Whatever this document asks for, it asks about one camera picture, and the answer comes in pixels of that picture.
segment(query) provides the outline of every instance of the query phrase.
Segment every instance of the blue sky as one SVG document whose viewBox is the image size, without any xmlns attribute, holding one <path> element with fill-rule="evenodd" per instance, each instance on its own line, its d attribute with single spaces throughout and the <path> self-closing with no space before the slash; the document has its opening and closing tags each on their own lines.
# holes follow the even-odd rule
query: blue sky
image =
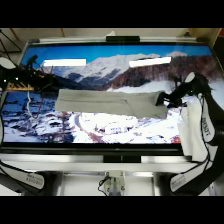
<svg viewBox="0 0 224 224">
<path fill-rule="evenodd" d="M 207 46 L 184 46 L 184 45 L 116 45 L 116 46 L 44 46 L 30 47 L 27 49 L 22 64 L 34 54 L 37 54 L 37 62 L 41 64 L 44 60 L 51 59 L 74 59 L 85 58 L 87 63 L 99 57 L 111 57 L 117 54 L 159 54 L 162 57 L 173 51 L 181 51 L 189 56 L 211 55 Z"/>
</svg>

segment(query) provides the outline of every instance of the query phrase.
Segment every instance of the metal bracket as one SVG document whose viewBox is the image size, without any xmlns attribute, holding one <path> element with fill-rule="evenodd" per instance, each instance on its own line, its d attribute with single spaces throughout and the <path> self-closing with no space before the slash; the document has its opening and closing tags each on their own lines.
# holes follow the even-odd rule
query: metal bracket
<svg viewBox="0 0 224 224">
<path fill-rule="evenodd" d="M 106 177 L 110 177 L 104 183 L 104 189 L 108 196 L 124 196 L 125 172 L 121 170 L 106 171 Z"/>
</svg>

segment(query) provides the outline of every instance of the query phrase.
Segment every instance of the gray cloth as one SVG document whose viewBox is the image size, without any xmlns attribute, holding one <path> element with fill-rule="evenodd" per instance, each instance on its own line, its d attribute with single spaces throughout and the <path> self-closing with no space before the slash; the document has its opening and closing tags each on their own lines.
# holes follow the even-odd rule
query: gray cloth
<svg viewBox="0 0 224 224">
<path fill-rule="evenodd" d="M 155 106 L 161 92 L 114 93 L 104 91 L 67 90 L 59 91 L 55 105 L 57 111 L 108 113 L 165 119 L 168 109 Z"/>
</svg>

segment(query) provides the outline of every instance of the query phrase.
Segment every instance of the television screen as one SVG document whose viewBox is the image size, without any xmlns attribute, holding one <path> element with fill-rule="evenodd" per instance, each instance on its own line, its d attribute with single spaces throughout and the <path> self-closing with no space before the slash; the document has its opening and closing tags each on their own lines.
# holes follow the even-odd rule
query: television screen
<svg viewBox="0 0 224 224">
<path fill-rule="evenodd" d="M 124 93 L 172 92 L 190 72 L 204 75 L 217 103 L 224 108 L 222 70 L 208 46 L 201 45 L 72 45 L 31 46 L 22 59 L 37 55 L 35 68 L 75 82 L 86 90 Z M 130 67 L 129 62 L 171 57 L 171 62 Z M 46 60 L 85 59 L 85 66 L 46 65 Z M 57 96 L 9 92 L 2 107 L 3 142 L 180 144 L 181 108 L 169 109 L 166 119 L 84 112 L 55 111 Z M 194 100 L 193 96 L 184 97 Z"/>
</svg>

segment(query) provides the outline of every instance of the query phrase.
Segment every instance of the screen bezel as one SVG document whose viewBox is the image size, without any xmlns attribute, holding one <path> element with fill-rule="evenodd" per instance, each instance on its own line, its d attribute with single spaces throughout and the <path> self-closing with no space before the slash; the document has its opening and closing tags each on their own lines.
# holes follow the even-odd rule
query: screen bezel
<svg viewBox="0 0 224 224">
<path fill-rule="evenodd" d="M 88 43 L 48 43 L 27 44 L 22 59 L 28 48 L 49 46 L 108 46 L 108 45 L 178 45 L 178 46 L 207 46 L 212 55 L 216 55 L 207 43 L 186 42 L 88 42 Z M 104 143 L 22 143 L 2 142 L 2 153 L 13 154 L 47 154 L 47 155 L 152 155 L 152 156 L 183 156 L 181 144 L 104 144 Z"/>
</svg>

